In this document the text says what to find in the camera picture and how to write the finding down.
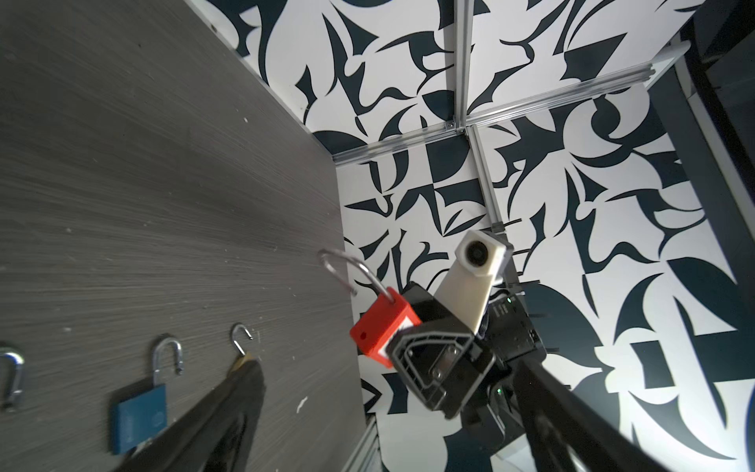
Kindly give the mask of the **brass padlock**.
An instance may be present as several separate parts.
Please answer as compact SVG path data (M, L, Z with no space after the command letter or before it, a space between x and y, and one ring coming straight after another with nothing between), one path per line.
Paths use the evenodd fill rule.
M228 371L228 378L232 377L245 364L258 361L257 357L250 354L243 348L242 343L239 341L240 337L243 337L247 340L254 339L251 332L249 331L249 328L246 325L244 325L243 323L236 323L230 330L229 338L235 349L238 351L238 356Z

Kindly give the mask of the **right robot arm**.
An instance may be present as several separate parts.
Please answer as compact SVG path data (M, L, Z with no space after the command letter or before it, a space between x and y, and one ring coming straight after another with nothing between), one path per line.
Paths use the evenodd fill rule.
M523 360L544 361L546 349L520 296L503 293L470 332L417 283L401 295L420 323L399 330L387 354L407 389L430 411L459 419L492 454L523 435L514 371Z

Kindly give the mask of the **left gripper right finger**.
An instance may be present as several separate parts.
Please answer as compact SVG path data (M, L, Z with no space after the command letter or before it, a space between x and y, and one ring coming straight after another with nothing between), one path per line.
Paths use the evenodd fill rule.
M542 365L522 362L513 378L522 423L539 471L664 471Z

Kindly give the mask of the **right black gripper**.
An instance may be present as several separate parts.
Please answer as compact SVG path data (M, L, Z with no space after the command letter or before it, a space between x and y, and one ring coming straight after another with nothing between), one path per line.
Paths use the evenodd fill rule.
M401 295L420 324L393 336L387 346L389 360L426 408L453 419L481 387L495 355L421 285L411 282Z

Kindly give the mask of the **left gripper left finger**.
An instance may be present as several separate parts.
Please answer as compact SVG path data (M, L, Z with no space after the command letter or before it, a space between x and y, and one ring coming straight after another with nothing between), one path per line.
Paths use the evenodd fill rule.
M257 358L228 377L120 471L244 471L257 432L265 376Z

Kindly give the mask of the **red padlock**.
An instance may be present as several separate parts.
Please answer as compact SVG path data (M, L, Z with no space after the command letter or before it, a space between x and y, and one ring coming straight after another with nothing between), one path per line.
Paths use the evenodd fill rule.
M331 259L340 259L346 264L359 269L369 279L371 287L377 290L377 299L364 316L351 328L350 336L359 350L370 359L386 368L392 368L387 346L393 338L407 328L422 324L411 305L393 288L385 287L360 259L343 251L322 249L318 252L320 264L333 275L352 295L357 289L347 277L343 277L330 263Z

